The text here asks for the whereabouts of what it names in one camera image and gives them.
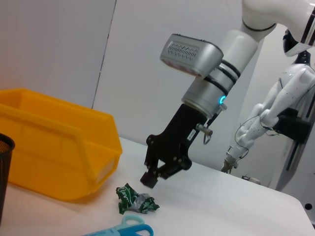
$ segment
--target yellow storage bin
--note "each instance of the yellow storage bin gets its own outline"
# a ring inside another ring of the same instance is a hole
[[[122,154],[111,115],[26,89],[0,91],[0,133],[16,144],[9,181],[59,200],[95,192]]]

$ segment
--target white wall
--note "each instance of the white wall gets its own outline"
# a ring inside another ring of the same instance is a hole
[[[194,79],[159,61],[170,35],[220,45],[240,25],[240,0],[118,0],[94,108],[114,115],[122,137],[145,143],[165,129]],[[204,146],[200,135],[191,146],[194,161],[221,167],[257,56],[225,100],[228,110],[215,121],[212,141]]]
[[[283,52],[282,38],[285,30],[286,27],[277,25],[274,31],[265,38],[242,106],[238,124],[248,119],[254,105],[263,102],[269,89],[278,80],[282,71],[296,59],[296,57],[286,57]],[[308,51],[315,55],[314,48]],[[239,167],[234,169],[232,174],[238,177],[249,174],[249,176],[261,180],[264,186],[268,186],[283,154],[286,139],[287,137],[283,135],[272,137],[264,135],[258,138],[255,141],[255,145],[250,149],[249,154],[244,160],[239,162]],[[235,143],[234,136],[231,138],[230,143]]]
[[[91,107],[115,0],[1,0],[0,89]]]

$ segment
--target crumpled candy wrapper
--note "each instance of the crumpled candy wrapper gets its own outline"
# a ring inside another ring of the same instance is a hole
[[[120,214],[124,214],[126,210],[147,214],[149,210],[154,211],[159,208],[153,197],[147,193],[137,193],[128,183],[124,187],[116,188],[116,193],[118,198],[122,200],[118,203]]]

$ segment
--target table surface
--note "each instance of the table surface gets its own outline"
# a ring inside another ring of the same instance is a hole
[[[0,236],[79,236],[118,225],[123,216],[116,187],[127,182],[160,205],[156,212],[139,214],[157,236],[315,235],[295,198],[195,163],[149,189],[140,183],[146,146],[121,142],[117,171],[88,203],[60,202],[8,185]]]

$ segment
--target blue led light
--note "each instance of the blue led light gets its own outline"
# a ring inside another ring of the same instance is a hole
[[[226,98],[226,96],[222,96],[221,98],[220,98],[220,104],[222,104],[223,103],[223,101],[225,100],[225,98]]]

